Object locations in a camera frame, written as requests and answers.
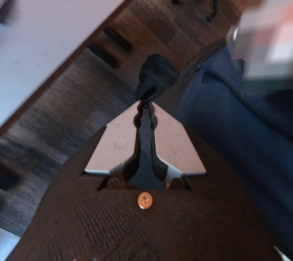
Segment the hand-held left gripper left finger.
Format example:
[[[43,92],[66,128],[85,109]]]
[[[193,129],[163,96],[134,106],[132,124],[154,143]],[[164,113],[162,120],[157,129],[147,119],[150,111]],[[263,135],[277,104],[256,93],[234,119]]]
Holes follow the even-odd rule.
[[[135,102],[105,127],[85,172],[129,181],[139,169],[142,101]]]

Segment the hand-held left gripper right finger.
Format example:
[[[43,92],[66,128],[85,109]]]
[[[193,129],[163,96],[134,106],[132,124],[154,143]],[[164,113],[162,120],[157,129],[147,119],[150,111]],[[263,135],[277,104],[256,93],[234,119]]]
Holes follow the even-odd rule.
[[[149,103],[152,130],[152,170],[168,188],[176,179],[206,174],[206,169],[183,124]]]

